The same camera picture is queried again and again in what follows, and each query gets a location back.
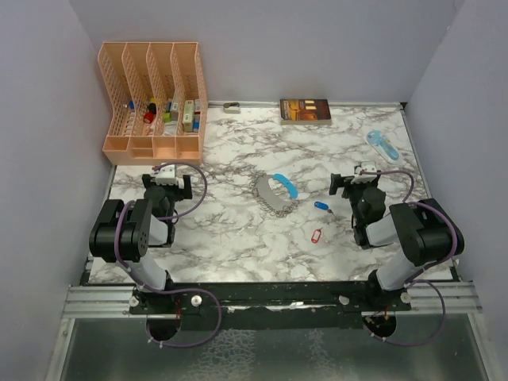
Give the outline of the red key tag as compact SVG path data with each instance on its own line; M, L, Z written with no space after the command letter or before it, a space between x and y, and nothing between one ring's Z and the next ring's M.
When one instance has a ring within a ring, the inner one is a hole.
M318 228L318 229L315 229L312 233L312 236L310 238L310 241L313 243L313 244L317 244L320 239L322 238L322 235L323 235L323 230L322 228Z

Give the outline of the metal keyring holder blue handle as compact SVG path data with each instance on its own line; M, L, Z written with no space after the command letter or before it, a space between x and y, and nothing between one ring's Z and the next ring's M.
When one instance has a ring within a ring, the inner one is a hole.
M281 198L273 191L270 180L280 183L285 188L289 196L288 200ZM251 188L253 197L271 215L286 217L298 208L298 190L284 175L258 172L251 181Z

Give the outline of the blue key tag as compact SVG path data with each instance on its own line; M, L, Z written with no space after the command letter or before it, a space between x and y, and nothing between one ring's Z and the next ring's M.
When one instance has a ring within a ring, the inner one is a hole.
M328 214L333 214L333 211L331 210L329 205L324 202L315 202L314 207L319 210L325 211Z

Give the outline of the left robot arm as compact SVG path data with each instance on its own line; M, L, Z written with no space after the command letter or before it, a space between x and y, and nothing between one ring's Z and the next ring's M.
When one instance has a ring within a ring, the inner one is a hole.
M125 203L108 199L89 236L90 254L115 264L130 275L139 289L147 287L148 304L167 313L175 304L168 271L156 263L150 248L167 248L175 240L179 221L175 204L193 198L191 177L179 179L142 176L144 196Z

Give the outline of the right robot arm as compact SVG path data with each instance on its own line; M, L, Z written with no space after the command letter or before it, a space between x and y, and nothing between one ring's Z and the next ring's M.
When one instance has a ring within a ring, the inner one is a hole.
M400 244L400 251L368 277L364 300L383 310L400 291L426 270L464 251L462 232L434 198L386 206L386 193L378 188L382 171L330 176L329 194L342 189L352 209L355 242L363 249Z

